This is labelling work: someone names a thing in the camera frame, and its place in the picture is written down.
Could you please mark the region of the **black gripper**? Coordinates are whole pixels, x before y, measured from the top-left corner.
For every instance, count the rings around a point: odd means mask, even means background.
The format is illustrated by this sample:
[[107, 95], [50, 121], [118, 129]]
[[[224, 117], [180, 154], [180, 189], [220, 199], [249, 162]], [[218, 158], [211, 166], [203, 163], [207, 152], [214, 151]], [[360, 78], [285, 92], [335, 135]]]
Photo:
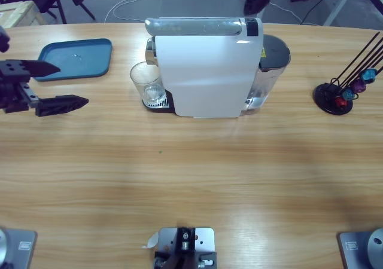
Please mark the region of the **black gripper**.
[[40, 99], [28, 85], [31, 77], [46, 77], [60, 68], [42, 60], [1, 60], [1, 109], [10, 114], [35, 108], [37, 117], [66, 114], [88, 104], [89, 99], [63, 95]]

